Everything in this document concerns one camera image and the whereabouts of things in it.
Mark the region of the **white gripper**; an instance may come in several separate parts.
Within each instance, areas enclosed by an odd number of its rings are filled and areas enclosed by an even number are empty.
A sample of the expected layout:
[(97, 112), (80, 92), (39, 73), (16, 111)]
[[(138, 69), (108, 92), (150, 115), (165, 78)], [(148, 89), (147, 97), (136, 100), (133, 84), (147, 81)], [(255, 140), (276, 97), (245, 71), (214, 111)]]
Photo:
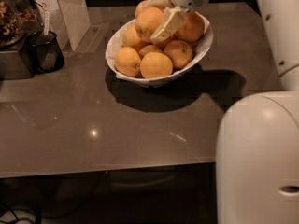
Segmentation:
[(153, 43), (162, 43), (185, 21), (186, 12), (198, 11), (209, 0), (149, 0), (145, 8), (157, 7), (164, 10), (161, 24), (150, 37)]

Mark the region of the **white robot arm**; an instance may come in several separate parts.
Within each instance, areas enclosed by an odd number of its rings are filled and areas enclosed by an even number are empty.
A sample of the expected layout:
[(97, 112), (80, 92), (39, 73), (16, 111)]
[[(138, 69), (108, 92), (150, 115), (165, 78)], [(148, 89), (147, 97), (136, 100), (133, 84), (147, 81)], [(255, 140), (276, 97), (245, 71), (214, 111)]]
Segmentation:
[(257, 0), (281, 91), (225, 113), (216, 145), (218, 224), (299, 224), (299, 0)]

